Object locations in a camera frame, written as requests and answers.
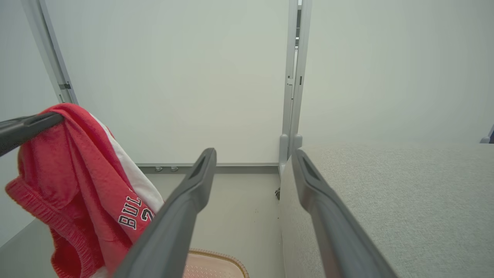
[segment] metal frame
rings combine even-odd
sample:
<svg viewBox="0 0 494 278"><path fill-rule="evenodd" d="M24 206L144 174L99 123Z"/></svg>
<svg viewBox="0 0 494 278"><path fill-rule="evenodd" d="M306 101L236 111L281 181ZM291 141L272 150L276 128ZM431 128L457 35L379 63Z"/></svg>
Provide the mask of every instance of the metal frame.
<svg viewBox="0 0 494 278"><path fill-rule="evenodd" d="M287 60L285 65L285 97L283 100L283 127L280 136L279 171L280 175L288 160L288 146L290 134L290 120L292 107L292 92L295 76L293 76L293 64L295 57L295 36L297 28L298 1L290 0L288 5L288 35L287 35Z"/></svg>
<svg viewBox="0 0 494 278"><path fill-rule="evenodd" d="M190 167L193 163L136 163L138 167ZM278 166L277 163L217 163L217 167L232 166L232 167L266 167Z"/></svg>
<svg viewBox="0 0 494 278"><path fill-rule="evenodd" d="M139 169L144 174L158 174L158 175L184 175L191 169L189 166L177 167L162 167L161 169L156 167L142 167ZM277 174L278 166L216 166L217 174Z"/></svg>
<svg viewBox="0 0 494 278"><path fill-rule="evenodd" d="M59 102L78 104L44 0L21 2Z"/></svg>
<svg viewBox="0 0 494 278"><path fill-rule="evenodd" d="M305 64L307 62L307 49L309 44L311 12L312 12L312 0L303 0L302 12L300 16L300 37L298 40L295 90L293 92L293 104L292 104L291 119L290 119L288 157L291 154L293 154L294 150L302 146L302 135L298 134L298 122L300 120L302 92L305 83Z"/></svg>

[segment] gray fabric partition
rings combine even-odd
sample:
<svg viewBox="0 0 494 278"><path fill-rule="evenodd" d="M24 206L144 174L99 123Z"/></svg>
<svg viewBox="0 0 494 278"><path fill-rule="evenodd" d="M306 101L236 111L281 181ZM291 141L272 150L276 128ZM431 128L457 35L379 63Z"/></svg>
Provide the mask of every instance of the gray fabric partition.
<svg viewBox="0 0 494 278"><path fill-rule="evenodd" d="M400 277L494 273L494 147L334 144L304 147ZM282 176L287 278L324 277L291 160Z"/></svg>

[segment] clothing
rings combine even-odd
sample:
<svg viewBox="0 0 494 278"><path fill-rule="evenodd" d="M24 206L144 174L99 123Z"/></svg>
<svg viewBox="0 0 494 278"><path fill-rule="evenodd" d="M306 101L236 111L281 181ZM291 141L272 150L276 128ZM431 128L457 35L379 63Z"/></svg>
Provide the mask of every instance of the clothing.
<svg viewBox="0 0 494 278"><path fill-rule="evenodd" d="M59 104L46 112L65 120L20 147L19 176L5 190L50 227L59 277L86 278L103 266L112 275L163 199L87 111Z"/></svg>

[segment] gray floor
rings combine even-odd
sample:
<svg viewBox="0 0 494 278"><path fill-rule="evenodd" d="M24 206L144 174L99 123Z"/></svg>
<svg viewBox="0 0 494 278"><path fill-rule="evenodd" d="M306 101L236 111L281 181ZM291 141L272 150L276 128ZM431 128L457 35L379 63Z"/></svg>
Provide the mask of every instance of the gray floor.
<svg viewBox="0 0 494 278"><path fill-rule="evenodd" d="M167 198L184 174L146 174ZM198 215L191 248L239 259L252 278L284 278L278 174L216 174L207 207ZM0 248L2 277L56 277L47 227L34 221Z"/></svg>

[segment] cubicle wall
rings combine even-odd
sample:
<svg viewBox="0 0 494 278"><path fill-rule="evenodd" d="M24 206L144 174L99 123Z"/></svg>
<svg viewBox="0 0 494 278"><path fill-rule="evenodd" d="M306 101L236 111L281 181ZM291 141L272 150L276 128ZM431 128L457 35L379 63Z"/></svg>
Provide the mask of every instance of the cubicle wall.
<svg viewBox="0 0 494 278"><path fill-rule="evenodd" d="M297 2L40 1L79 105L139 166L488 135L492 1L303 0L294 75Z"/></svg>
<svg viewBox="0 0 494 278"><path fill-rule="evenodd" d="M312 0L293 134L478 143L494 123L493 26L494 1Z"/></svg>
<svg viewBox="0 0 494 278"><path fill-rule="evenodd" d="M287 0L45 0L79 105L139 165L277 165Z"/></svg>

